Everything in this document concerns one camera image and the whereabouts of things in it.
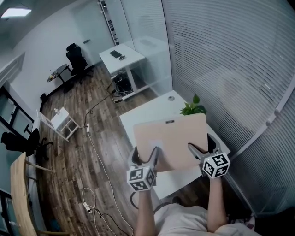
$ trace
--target power strip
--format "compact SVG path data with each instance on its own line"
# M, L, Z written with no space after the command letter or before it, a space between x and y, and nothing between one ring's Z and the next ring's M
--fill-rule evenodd
M90 132L90 124L89 123L86 125L86 131L87 131L87 133Z
M89 214L91 214L91 208L87 205L87 203L83 203L84 207L86 208L86 210L88 211Z

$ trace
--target human arm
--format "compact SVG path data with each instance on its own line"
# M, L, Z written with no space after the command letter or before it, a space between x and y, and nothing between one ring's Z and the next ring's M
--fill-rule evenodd
M138 217L135 235L155 235L155 220L153 217L153 204L150 190L139 192Z
M223 203L221 178L210 178L207 230L214 233L219 227L227 224Z

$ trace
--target electrical wire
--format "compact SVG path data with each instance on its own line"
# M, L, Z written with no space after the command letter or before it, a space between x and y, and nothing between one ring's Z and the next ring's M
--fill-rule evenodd
M103 215L107 215L107 216L111 217L111 216L110 216L109 214L107 214L107 213L103 213L103 214L101 214L101 212L100 212L98 209L96 209L96 208L93 208L93 209L91 209L91 210L95 210L95 211L97 211L98 214L100 215L100 218L102 218ZM116 223L116 221L113 219L113 217L111 217L111 219L112 219L113 222L116 224L116 226L118 227L119 230L121 230L124 234L130 236L130 235L127 234L124 230L122 230L122 229L119 227L119 225L117 225L117 223Z
M119 211L119 213L120 213L120 215L121 215L123 221L125 221L125 223L126 223L131 229L132 229L132 234L131 234L131 235L133 235L133 233L134 233L133 228L132 228L132 227L130 226L130 224L128 224L128 222L124 219L124 217L123 217L122 213L120 212L120 209L119 209L119 207L118 207L118 205L117 205L116 198L115 198L115 194L114 194L114 189L112 188L112 184L111 184L111 180L110 180L110 178L109 178L109 176L108 176L108 174L107 174L107 172L106 172L105 166L103 165L103 163L102 163L102 161L101 161L101 159L100 159L100 157L99 157L99 155L98 155L98 153L97 153L97 151L96 151L96 149L95 149L95 147L94 147L94 144L93 144L93 142L92 142L92 140L91 140L91 137L90 137L90 135L89 135L89 132L88 132L88 136L89 136L90 142L91 142L91 144L92 144L92 146L93 146L93 148L94 148L94 151L95 151L95 153L96 153L96 155L97 155L97 157L98 157L98 159L99 159L99 161L100 161L100 163L101 163L101 165L102 165L102 167L103 167L103 170L104 170L104 172L105 172L105 174L106 174L106 176L107 176L107 179L108 179L108 181L109 181L110 187L111 187L111 189L112 189L112 196L113 196L113 198L114 198L115 205L116 205L116 207L117 207L117 209L118 209L118 211Z
M125 87L120 86L119 83L115 82L115 90L116 90L116 94L118 94L121 97L125 97L126 95L130 94L133 92L132 86L131 84L129 84L129 90L125 90ZM112 99L115 103L120 103L123 101L123 99L119 99L119 100L114 100Z
M131 205L134 207L134 208L136 208L137 210L138 210L138 207L134 204L134 202L133 202L133 196L134 196L134 194L135 194L136 192L133 192L131 195L130 195L130 203L131 203Z
M117 95L117 96L112 96L112 101L114 102L114 103L120 103L120 102L122 102L123 101L123 99L121 98L122 96L121 95Z
M90 190L90 191L92 192L92 195L94 196L94 206L87 205L87 206L89 206L89 207L92 207L91 210L93 210L93 209L95 209L95 207L96 207L96 197L95 197L95 193L94 193L90 188L83 188L83 190L82 190L83 203L85 203L84 195L83 195L83 192L84 192L85 189ZM107 227L109 228L109 230L110 230L115 236L117 236L117 235L111 230L111 228L110 228L109 224L106 222L106 220L101 216L101 213L100 213L100 212L99 212L99 214L100 214L100 218L102 218L102 219L104 220L104 222L106 223L106 225L107 225ZM96 227L96 217L95 217L95 212L93 212L93 217L94 217L94 225L95 225L96 232L97 232L98 235L100 236L100 234L99 234L99 232L98 232L98 230L97 230L97 227Z
M109 93L109 95L108 96L106 96L103 100L101 100L99 103L97 103L94 107L92 107L91 109L90 109L90 111L89 112L87 112L86 113L86 115L85 115L85 122L84 122L84 125L83 125L83 127L84 128L87 128L87 126L85 126L86 125L86 122L87 122L87 119L86 119L86 117L87 117L87 115L88 114L93 114L93 108L95 108L97 105L99 105L100 103L102 103L105 99L107 99L109 96L111 96L113 93L110 93L109 91L108 91L108 89L109 89L109 87L112 85L112 82L109 84L109 86L106 88L106 91Z

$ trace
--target green leaves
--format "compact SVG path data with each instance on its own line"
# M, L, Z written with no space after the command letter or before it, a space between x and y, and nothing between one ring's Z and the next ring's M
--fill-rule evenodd
M193 103L198 104L199 102L200 102L200 98L198 97L197 94L194 94Z
M206 114L207 111L204 106L197 105L200 102L200 98L195 94L193 97L193 102L188 104L185 102L185 108L181 109L180 114L186 116L191 114L203 113Z

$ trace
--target black chair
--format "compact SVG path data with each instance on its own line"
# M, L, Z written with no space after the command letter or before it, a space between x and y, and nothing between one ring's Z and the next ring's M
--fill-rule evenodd
M71 65L73 67L71 75L78 75L80 77L80 84L82 84L82 79L85 76L89 76L92 78L92 75L87 74L87 72L85 71L85 68L88 64L85 58L82 56L81 48L77 46L75 43L73 43L70 46L68 46L66 50L66 56L70 60Z
M33 132L30 132L28 127L26 127L25 131L30 133L28 139L13 133L4 132L1 137L1 143L4 143L5 148L9 151L26 152L27 157L33 155L36 150L36 159L41 159L43 157L45 160L49 160L46 155L46 146L53 144L53 142L44 143L46 138L43 138L41 143L39 143L40 134L38 129L34 129Z

